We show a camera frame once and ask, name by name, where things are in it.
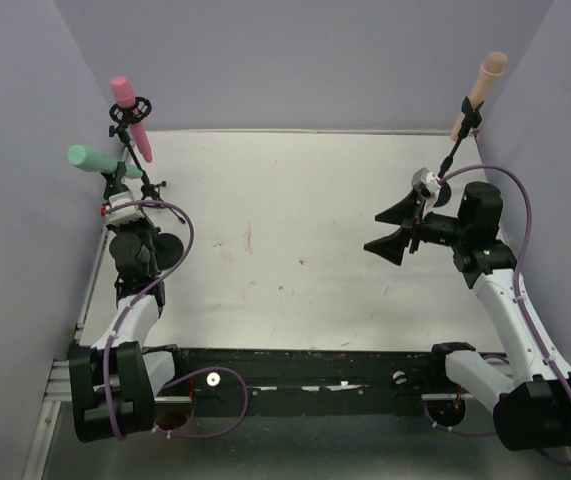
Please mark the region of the black round-base mic stand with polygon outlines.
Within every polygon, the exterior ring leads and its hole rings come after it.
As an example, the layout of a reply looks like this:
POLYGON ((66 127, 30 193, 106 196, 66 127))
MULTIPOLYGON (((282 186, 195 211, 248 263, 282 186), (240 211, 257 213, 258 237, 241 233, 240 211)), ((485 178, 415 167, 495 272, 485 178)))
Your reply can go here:
POLYGON ((174 266, 184 253, 182 241, 171 233, 163 233, 144 210, 144 206, 160 208, 159 200, 144 197, 138 203, 124 183, 132 172, 141 173, 123 161, 116 160, 111 171, 103 173, 104 215, 114 238, 109 245, 121 275, 155 276, 174 266))

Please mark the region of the green microphone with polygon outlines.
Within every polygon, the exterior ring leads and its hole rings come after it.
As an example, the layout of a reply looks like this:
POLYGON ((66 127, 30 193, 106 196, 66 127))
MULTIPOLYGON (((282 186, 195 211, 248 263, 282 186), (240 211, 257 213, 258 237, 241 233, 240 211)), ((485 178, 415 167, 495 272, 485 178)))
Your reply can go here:
POLYGON ((85 172, 98 172, 113 175, 119 167, 125 170, 124 176, 129 179, 140 179, 143 172, 135 165, 125 163, 104 154, 101 150, 87 145, 73 145, 67 151, 68 162, 85 172))

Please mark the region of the black clip mic stand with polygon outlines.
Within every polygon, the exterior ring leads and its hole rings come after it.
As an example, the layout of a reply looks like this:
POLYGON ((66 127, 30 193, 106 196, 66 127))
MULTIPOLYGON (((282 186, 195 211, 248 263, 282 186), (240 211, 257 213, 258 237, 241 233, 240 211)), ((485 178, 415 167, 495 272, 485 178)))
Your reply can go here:
MULTIPOLYGON (((461 113, 463 114, 463 118, 460 122, 460 125, 458 127, 454 127, 454 145, 450 153, 445 157, 440 165, 440 169, 437 174, 439 179, 442 179, 452 167, 454 163, 454 157, 462 141, 466 139, 468 135, 480 125, 482 121, 480 108, 482 105, 483 102, 477 106, 474 106, 468 97, 464 98, 461 105, 461 113)), ((451 187, 447 182, 445 182, 439 191, 438 198, 434 204, 434 207, 438 208, 446 205, 451 199, 451 195, 451 187)))

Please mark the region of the black tripod shock-mount stand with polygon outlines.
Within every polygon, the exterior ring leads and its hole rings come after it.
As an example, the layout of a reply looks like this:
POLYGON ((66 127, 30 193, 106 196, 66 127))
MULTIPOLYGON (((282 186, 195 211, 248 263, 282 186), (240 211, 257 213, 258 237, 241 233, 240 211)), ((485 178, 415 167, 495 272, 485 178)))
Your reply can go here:
POLYGON ((130 130, 125 125, 119 124, 118 122, 114 121, 111 116, 110 118, 114 122, 114 124, 109 127, 109 136, 117 137, 119 139, 119 141, 123 144, 126 152, 129 154, 134 165, 143 172, 143 177, 141 178, 142 198, 161 201, 162 200, 160 195, 161 189, 167 186, 167 182, 162 181, 160 183, 153 184, 150 181, 147 172, 140 163, 140 159, 142 158, 142 156, 140 153, 136 153, 137 146, 135 144, 135 141, 133 139, 130 130))

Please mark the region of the pink microphone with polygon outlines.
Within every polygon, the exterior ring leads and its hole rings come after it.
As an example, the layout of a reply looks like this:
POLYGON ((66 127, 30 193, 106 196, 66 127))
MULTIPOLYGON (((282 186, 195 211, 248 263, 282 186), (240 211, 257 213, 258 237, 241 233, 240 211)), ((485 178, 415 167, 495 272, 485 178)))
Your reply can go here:
POLYGON ((131 82, 125 76, 112 78, 110 87, 114 99, 110 116, 130 130, 143 160, 151 163, 152 148, 143 124, 143 120, 151 113, 151 103, 136 96, 131 82))

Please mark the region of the peach microphone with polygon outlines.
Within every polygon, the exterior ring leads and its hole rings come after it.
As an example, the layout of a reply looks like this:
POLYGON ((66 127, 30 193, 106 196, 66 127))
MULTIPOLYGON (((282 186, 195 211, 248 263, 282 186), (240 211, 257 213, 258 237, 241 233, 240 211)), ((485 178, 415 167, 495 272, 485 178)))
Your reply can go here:
POLYGON ((461 106, 461 112, 452 127, 450 138, 453 141, 459 138, 459 132, 465 118, 465 111, 468 110, 467 106, 470 106, 474 111, 479 110, 481 104, 491 92, 494 84, 505 72, 507 62, 507 55, 500 51, 489 53, 482 61, 476 81, 470 93, 465 97, 463 105, 461 106))

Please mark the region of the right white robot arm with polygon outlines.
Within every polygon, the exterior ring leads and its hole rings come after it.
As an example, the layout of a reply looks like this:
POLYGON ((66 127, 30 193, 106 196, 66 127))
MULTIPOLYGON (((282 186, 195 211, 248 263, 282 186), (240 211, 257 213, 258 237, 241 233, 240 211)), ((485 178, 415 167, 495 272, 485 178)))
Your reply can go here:
POLYGON ((419 243, 449 247, 453 263, 488 313, 511 367, 505 375, 465 346, 440 344, 443 372, 492 415, 501 443, 511 451, 571 447, 571 366, 542 329, 516 257, 498 238, 500 190, 471 182, 456 216, 427 212, 434 193, 422 186, 376 215, 396 226, 364 249, 399 265, 419 243))

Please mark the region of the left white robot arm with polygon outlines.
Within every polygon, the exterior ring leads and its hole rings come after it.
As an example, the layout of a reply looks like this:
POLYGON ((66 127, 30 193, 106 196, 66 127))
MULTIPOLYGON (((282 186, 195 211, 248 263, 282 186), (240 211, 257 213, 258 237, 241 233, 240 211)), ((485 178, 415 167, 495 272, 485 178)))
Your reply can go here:
POLYGON ((108 229, 117 312, 92 346, 68 350, 74 428, 84 443, 151 428, 155 396, 175 374, 169 350, 142 345, 166 303, 161 273, 181 259, 183 244, 147 217, 108 229))

